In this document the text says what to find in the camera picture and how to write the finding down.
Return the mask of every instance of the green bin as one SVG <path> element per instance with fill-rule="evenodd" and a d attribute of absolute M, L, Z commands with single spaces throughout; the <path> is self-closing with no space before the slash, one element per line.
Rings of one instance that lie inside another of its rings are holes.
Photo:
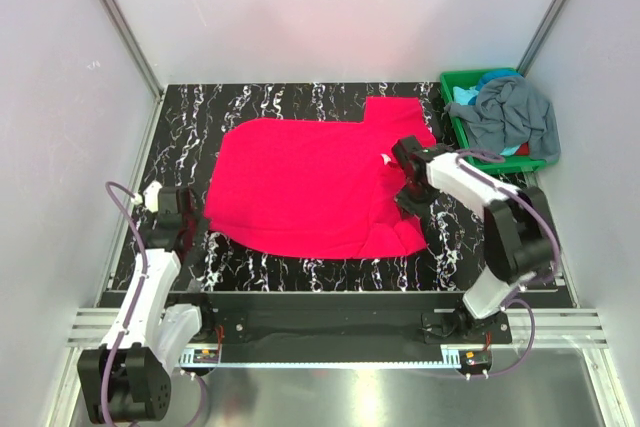
<path fill-rule="evenodd" d="M 484 70 L 443 72 L 442 75 L 440 75 L 440 82 L 442 83 L 442 97 L 444 98 L 445 103 L 448 104 L 449 102 L 453 102 L 454 87 L 462 87 L 463 89 L 470 89 L 471 87 L 475 87 L 480 80 L 480 77 L 482 77 L 487 72 L 498 70 L 499 68 L 500 67 Z M 453 130 L 456 134 L 456 138 L 458 139 L 458 143 L 460 144 L 460 148 L 468 149 L 469 141 L 467 140 L 467 134 L 464 131 L 462 120 L 457 117 L 450 118 L 451 123 L 453 124 Z M 540 170 L 549 165 L 549 162 L 547 162 L 546 160 L 534 160 L 529 156 L 523 155 L 512 155 L 509 157 L 505 157 L 505 161 L 500 164 L 483 162 L 481 160 L 474 159 L 473 157 L 467 157 L 467 160 L 474 167 L 477 167 L 478 169 L 489 175 L 535 172 L 536 170 Z"/>

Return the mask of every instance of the red cloth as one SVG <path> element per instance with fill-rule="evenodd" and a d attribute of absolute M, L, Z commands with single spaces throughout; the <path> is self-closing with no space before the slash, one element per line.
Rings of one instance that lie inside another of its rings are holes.
<path fill-rule="evenodd" d="M 513 155 L 529 155 L 529 144 L 525 142 Z"/>
<path fill-rule="evenodd" d="M 316 259 L 408 255 L 426 247 L 394 202 L 391 148 L 435 139 L 418 99 L 371 97 L 363 122 L 257 119 L 225 135 L 207 193 L 210 228 L 269 254 Z"/>

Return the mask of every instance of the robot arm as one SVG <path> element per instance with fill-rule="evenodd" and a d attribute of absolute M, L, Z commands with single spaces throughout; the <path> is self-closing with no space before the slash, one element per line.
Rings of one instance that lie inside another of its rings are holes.
<path fill-rule="evenodd" d="M 514 200 L 518 197 L 529 204 L 555 234 L 546 197 L 537 187 L 519 189 L 469 164 L 461 165 L 459 154 L 443 145 L 424 149 L 415 137 L 398 141 L 393 154 L 407 176 L 396 197 L 402 209 L 429 218 L 431 203 L 444 192 L 484 222 L 487 267 L 447 319 L 451 327 L 447 331 L 464 335 L 499 312 L 515 289 L 548 270 L 553 259 L 551 241 Z"/>
<path fill-rule="evenodd" d="M 108 408 L 114 422 L 162 420 L 171 399 L 171 373 L 186 345 L 202 328 L 198 306 L 177 304 L 162 315 L 195 235 L 191 192 L 154 183 L 145 191 L 145 204 L 157 212 L 154 227 L 143 236 L 147 272 L 143 273 L 139 253 L 114 324 L 101 346 L 84 350 L 78 360 L 85 404 L 95 424 L 105 422 L 100 399 L 105 375 L 109 376 Z M 113 368 L 105 372 L 106 359 L 123 331 Z"/>

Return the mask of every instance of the gray wall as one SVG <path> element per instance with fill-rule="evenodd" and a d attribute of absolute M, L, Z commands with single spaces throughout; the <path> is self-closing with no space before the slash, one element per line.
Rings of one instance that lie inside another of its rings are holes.
<path fill-rule="evenodd" d="M 42 426 L 152 99 L 98 0 L 0 0 L 0 425 Z"/>
<path fill-rule="evenodd" d="M 542 186 L 640 421 L 640 2 L 570 0 L 530 78 L 554 102 L 563 149 Z"/>
<path fill-rule="evenodd" d="M 164 83 L 435 80 L 515 65 L 551 0 L 118 0 Z"/>

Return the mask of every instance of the black and white marble mat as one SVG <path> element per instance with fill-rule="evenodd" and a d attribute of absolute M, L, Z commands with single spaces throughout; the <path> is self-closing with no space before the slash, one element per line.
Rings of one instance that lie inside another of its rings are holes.
<path fill-rule="evenodd" d="M 318 121 L 362 120 L 368 96 L 418 97 L 425 121 L 456 146 L 437 83 L 172 85 L 145 166 L 142 187 L 189 185 L 204 203 L 222 137 L 259 117 Z M 509 181 L 524 184 L 521 175 Z M 150 221 L 134 211 L 138 225 Z M 441 195 L 425 225 L 428 248 L 394 259 L 326 261 L 266 255 L 220 233 L 203 233 L 193 262 L 183 266 L 173 290 L 185 291 L 417 291 L 464 290 L 484 266 L 479 219 Z M 125 290 L 133 271 L 135 242 L 127 234 L 110 288 Z"/>

